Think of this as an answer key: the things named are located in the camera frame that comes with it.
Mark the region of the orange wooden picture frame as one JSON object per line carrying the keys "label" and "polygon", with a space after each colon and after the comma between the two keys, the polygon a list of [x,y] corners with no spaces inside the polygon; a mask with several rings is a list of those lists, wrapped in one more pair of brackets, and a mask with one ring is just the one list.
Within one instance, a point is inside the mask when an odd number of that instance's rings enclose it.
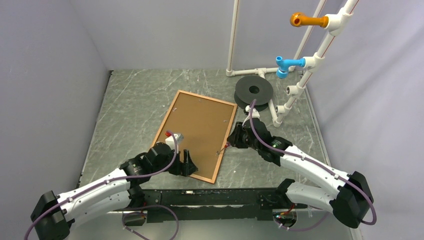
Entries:
{"label": "orange wooden picture frame", "polygon": [[166,131],[182,134],[178,146],[189,151],[198,168],[190,177],[214,184],[236,111],[235,103],[178,90],[153,142],[164,142]]}

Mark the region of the blue red screwdriver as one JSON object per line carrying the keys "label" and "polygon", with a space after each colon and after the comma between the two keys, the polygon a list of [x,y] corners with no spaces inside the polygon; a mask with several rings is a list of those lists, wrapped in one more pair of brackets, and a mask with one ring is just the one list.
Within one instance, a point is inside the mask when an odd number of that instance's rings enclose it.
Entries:
{"label": "blue red screwdriver", "polygon": [[230,142],[227,142],[220,150],[218,150],[216,152],[216,155],[219,156],[226,148],[228,148],[229,146],[231,146]]}

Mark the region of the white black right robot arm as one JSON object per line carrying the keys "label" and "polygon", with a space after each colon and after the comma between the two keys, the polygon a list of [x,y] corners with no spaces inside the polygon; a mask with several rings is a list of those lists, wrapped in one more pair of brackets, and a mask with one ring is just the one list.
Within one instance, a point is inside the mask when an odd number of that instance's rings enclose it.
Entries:
{"label": "white black right robot arm", "polygon": [[266,162],[295,171],[315,184],[309,186],[284,179],[275,190],[275,200],[280,207],[293,204],[317,207],[352,229],[366,224],[364,217],[371,211],[369,225],[376,223],[374,198],[362,173],[347,173],[318,161],[289,140],[271,135],[257,117],[238,121],[227,144],[238,149],[251,148]]}

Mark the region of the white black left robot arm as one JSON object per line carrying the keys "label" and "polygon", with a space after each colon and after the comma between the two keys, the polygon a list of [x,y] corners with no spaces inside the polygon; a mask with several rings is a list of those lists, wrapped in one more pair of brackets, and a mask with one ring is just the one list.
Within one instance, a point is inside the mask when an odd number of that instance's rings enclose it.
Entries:
{"label": "white black left robot arm", "polygon": [[72,227],[115,210],[138,211],[148,203],[141,184],[154,175],[168,172],[188,177],[198,170],[190,152],[172,149],[159,142],[147,152],[126,160],[106,176],[83,187],[54,194],[44,193],[30,215],[32,230],[41,240],[64,240]]}

